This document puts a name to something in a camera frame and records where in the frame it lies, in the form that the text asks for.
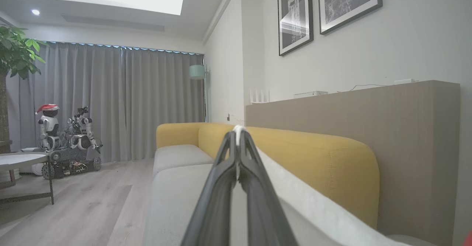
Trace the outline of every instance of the sofa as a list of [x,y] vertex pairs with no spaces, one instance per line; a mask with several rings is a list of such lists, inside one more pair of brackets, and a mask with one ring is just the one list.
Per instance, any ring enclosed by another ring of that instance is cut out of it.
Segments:
[[[178,246],[184,236],[224,135],[233,125],[216,123],[163,124],[157,127],[151,201],[144,246]],[[372,150],[352,139],[246,127],[255,145],[278,165],[364,224],[376,228],[379,168]],[[245,193],[235,187],[232,203],[231,245],[247,237]],[[284,208],[289,219],[293,217]]]

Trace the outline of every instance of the table top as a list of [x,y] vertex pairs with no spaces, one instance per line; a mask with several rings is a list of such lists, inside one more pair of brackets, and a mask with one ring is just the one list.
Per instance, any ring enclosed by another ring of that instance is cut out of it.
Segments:
[[48,154],[45,152],[17,152],[0,154],[0,171],[19,169],[28,165],[46,162]]

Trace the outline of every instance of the lamp shade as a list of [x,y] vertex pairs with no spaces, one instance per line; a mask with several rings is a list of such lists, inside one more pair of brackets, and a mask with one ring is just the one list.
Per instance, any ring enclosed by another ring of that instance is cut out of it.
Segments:
[[205,67],[201,65],[190,66],[189,73],[190,79],[202,80],[205,78]]

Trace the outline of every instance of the framed picture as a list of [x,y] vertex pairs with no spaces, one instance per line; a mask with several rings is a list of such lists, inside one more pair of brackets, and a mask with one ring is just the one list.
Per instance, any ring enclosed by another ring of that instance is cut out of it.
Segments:
[[312,0],[278,0],[278,54],[287,55],[311,41]]
[[320,0],[320,34],[325,35],[380,7],[382,0]]

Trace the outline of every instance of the wheeled robot base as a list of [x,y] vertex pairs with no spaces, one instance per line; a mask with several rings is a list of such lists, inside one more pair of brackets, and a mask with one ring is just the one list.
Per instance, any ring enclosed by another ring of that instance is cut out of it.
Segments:
[[42,166],[42,176],[49,180],[60,179],[65,176],[81,174],[89,171],[98,171],[101,169],[100,157],[93,160],[87,160],[87,152],[75,149],[60,149],[52,151],[50,154],[52,164],[51,175],[49,175],[46,164]]

